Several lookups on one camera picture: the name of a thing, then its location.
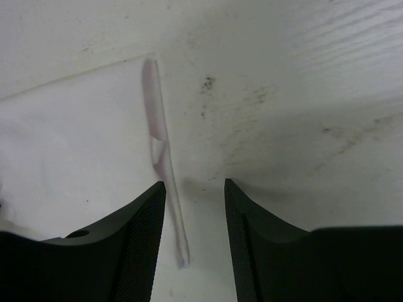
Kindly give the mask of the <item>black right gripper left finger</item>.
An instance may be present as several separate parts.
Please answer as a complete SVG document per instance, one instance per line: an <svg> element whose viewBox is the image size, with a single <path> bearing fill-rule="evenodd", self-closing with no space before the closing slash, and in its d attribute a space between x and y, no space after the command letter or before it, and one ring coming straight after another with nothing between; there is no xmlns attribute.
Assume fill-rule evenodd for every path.
<svg viewBox="0 0 403 302"><path fill-rule="evenodd" d="M149 301L166 188L68 236L36 241L1 233L2 301Z"/></svg>

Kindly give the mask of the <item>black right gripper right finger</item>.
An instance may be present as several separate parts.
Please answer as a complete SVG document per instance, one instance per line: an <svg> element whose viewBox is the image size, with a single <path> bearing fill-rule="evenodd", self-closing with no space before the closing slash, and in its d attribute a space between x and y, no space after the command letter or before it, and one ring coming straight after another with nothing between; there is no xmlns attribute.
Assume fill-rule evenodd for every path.
<svg viewBox="0 0 403 302"><path fill-rule="evenodd" d="M401 301L402 227L311 232L270 213L231 179L224 186L239 301Z"/></svg>

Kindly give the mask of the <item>pale pink tank top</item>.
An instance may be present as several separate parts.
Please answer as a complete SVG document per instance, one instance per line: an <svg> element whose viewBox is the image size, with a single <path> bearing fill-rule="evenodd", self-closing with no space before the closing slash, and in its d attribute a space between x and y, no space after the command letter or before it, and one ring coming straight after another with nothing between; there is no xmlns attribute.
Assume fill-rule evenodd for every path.
<svg viewBox="0 0 403 302"><path fill-rule="evenodd" d="M156 59L140 57L1 100L1 229L64 237L165 183L161 260L190 264Z"/></svg>

